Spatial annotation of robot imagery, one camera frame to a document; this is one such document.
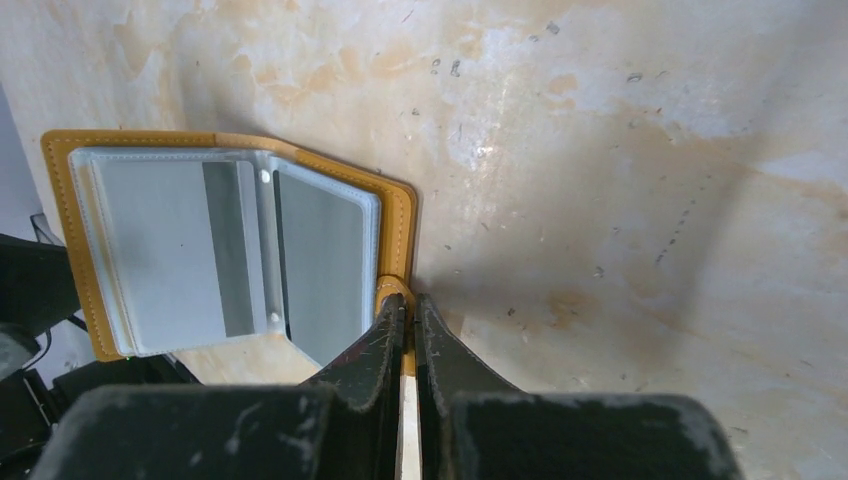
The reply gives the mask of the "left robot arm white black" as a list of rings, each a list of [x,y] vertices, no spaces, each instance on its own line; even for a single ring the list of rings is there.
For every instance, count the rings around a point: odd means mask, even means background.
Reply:
[[[64,247],[1,237],[1,476],[26,479],[64,413],[106,385],[189,384],[196,377],[166,356],[74,367],[47,386],[36,371],[63,321],[82,332],[79,300]]]

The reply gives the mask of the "silver card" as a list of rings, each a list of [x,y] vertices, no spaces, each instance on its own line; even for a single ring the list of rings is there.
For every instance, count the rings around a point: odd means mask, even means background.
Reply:
[[[266,332],[250,162],[103,160],[93,170],[139,352]]]

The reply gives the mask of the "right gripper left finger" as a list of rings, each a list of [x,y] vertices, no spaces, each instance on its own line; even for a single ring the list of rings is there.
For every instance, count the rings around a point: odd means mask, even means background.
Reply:
[[[109,385],[82,395],[35,479],[393,479],[406,301],[298,385]]]

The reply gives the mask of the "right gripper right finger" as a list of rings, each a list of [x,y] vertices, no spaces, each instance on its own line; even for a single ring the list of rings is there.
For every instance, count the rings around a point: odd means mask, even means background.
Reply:
[[[414,314],[426,479],[739,479],[714,416],[682,395],[530,393],[448,328],[434,300]]]

